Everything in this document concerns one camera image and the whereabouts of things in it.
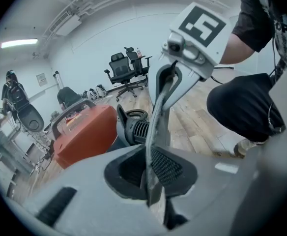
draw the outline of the chair headrest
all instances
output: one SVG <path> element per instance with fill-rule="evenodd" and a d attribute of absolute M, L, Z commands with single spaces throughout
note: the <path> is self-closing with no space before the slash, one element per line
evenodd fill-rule
<path fill-rule="evenodd" d="M 126 48 L 126 51 L 127 51 L 127 52 L 133 52 L 133 51 L 134 51 L 134 48 L 132 48 L 132 47 Z"/>
<path fill-rule="evenodd" d="M 114 62 L 116 60 L 122 59 L 124 58 L 124 54 L 123 53 L 116 53 L 114 55 L 111 56 L 111 61 Z"/>

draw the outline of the red toolbox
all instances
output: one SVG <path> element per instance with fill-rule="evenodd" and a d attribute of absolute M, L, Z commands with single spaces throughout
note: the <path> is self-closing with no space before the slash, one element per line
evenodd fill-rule
<path fill-rule="evenodd" d="M 88 105 L 69 122 L 64 119 L 69 113 Z M 116 110 L 109 105 L 95 105 L 82 100 L 66 109 L 52 124 L 55 136 L 55 160 L 66 169 L 88 157 L 105 153 L 117 137 Z"/>

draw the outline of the black office chair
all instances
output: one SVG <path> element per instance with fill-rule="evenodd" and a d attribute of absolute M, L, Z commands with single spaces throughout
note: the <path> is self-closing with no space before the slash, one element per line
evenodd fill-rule
<path fill-rule="evenodd" d="M 123 53 L 117 53 L 111 56 L 111 62 L 109 63 L 112 71 L 113 77 L 110 76 L 110 71 L 105 70 L 104 72 L 108 74 L 108 77 L 112 84 L 122 83 L 125 85 L 125 88 L 118 92 L 116 101 L 119 101 L 119 97 L 125 92 L 131 92 L 134 97 L 137 97 L 134 93 L 134 89 L 140 88 L 143 90 L 142 86 L 129 86 L 128 83 L 130 79 L 136 77 L 137 74 L 135 71 L 131 70 L 128 63 L 128 57 L 125 57 Z"/>
<path fill-rule="evenodd" d="M 147 57 L 145 58 L 147 60 L 147 67 L 143 67 L 142 64 L 142 58 L 144 58 L 145 56 L 142 57 L 138 57 L 138 54 L 134 51 L 134 48 L 132 47 L 124 47 L 124 49 L 126 49 L 126 54 L 129 57 L 129 59 L 131 60 L 131 64 L 133 65 L 134 71 L 136 72 L 137 76 L 138 75 L 144 75 L 145 79 L 142 80 L 141 82 L 144 82 L 145 86 L 148 86 L 148 76 L 147 73 L 149 71 L 149 59 L 152 57 Z"/>

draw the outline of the ceiling light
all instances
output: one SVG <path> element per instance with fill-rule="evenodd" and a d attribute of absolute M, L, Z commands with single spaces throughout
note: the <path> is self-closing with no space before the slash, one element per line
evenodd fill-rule
<path fill-rule="evenodd" d="M 0 47 L 7 48 L 11 46 L 17 46 L 17 45 L 30 45 L 30 44 L 36 44 L 37 39 L 23 39 L 23 40 L 14 40 L 14 41 L 8 41 L 3 42 Z"/>

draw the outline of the bottle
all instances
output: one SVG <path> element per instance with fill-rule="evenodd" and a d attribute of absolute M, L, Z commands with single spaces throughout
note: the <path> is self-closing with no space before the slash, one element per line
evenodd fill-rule
<path fill-rule="evenodd" d="M 140 52 L 140 50 L 139 50 L 139 48 L 137 47 L 137 55 L 138 55 L 138 57 L 139 58 L 141 58 L 142 57 L 142 53 Z"/>

